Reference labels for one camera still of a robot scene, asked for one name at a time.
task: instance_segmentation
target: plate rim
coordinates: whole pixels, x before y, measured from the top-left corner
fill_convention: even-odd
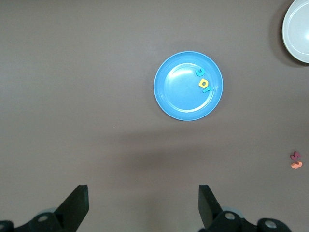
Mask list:
[[[290,17],[292,13],[297,9],[299,6],[309,4],[309,0],[295,0],[287,10],[283,23],[282,23],[282,40],[284,43],[285,48],[288,50],[288,52],[297,60],[304,62],[304,63],[309,63],[309,55],[305,54],[308,59],[303,59],[302,57],[298,56],[297,54],[300,54],[296,49],[293,49],[293,46],[291,43],[288,43],[288,26],[290,24]]]
[[[174,116],[170,113],[168,113],[163,107],[162,105],[160,104],[160,101],[158,100],[158,97],[157,97],[157,94],[156,94],[156,90],[155,90],[155,84],[156,84],[156,79],[157,79],[157,76],[158,76],[158,73],[159,71],[161,70],[162,66],[167,63],[171,58],[173,58],[174,56],[176,55],[179,55],[179,54],[182,54],[182,53],[194,53],[194,54],[199,54],[199,55],[202,55],[203,57],[207,58],[209,61],[212,62],[212,64],[214,64],[214,66],[216,67],[216,69],[218,70],[219,74],[220,74],[220,82],[222,83],[222,88],[221,88],[221,91],[220,91],[220,96],[218,98],[218,101],[216,102],[216,104],[212,107],[211,110],[209,110],[209,112],[207,112],[206,114],[203,114],[202,116],[199,116],[199,117],[195,117],[195,118],[190,118],[190,119],[183,119],[181,117],[177,117],[177,116]],[[199,120],[201,118],[204,118],[205,116],[207,116],[208,114],[210,114],[216,107],[217,105],[219,104],[220,100],[221,100],[221,97],[222,97],[222,94],[223,94],[223,88],[224,88],[224,82],[223,82],[223,77],[222,77],[222,73],[218,67],[218,65],[208,56],[206,56],[205,54],[201,53],[201,52],[197,52],[197,51],[182,51],[182,52],[178,52],[178,53],[175,53],[173,55],[171,55],[170,57],[168,57],[161,65],[160,67],[158,68],[156,74],[155,74],[155,78],[154,78],[154,96],[155,96],[155,99],[158,103],[158,105],[160,106],[160,108],[170,117],[174,118],[174,119],[177,119],[177,120],[180,120],[180,121],[195,121],[195,120]]]

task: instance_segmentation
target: brown table surface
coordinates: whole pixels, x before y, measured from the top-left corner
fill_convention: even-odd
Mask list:
[[[292,2],[0,1],[0,219],[22,225],[88,184],[80,232],[197,232],[208,184],[251,223],[308,232],[309,66],[281,37]],[[187,50],[224,79],[192,122],[153,93]]]

